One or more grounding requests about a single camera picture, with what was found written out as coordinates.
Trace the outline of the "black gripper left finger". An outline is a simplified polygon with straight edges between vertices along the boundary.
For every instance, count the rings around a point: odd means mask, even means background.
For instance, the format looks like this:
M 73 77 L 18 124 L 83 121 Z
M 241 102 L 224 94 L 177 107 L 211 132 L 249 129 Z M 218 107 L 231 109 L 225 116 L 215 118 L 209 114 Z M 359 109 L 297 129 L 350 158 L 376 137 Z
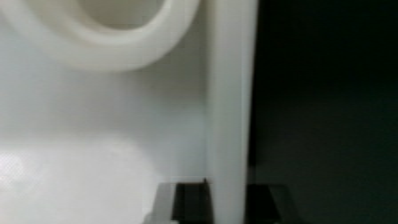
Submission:
M 211 192 L 206 179 L 197 182 L 158 184 L 144 224 L 213 224 Z

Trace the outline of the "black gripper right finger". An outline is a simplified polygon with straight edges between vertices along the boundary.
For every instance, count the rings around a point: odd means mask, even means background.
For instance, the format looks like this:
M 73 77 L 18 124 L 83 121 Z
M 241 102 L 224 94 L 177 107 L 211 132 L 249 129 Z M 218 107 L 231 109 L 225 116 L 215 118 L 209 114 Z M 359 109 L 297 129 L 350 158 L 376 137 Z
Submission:
M 289 189 L 279 184 L 247 186 L 245 224 L 304 224 Z

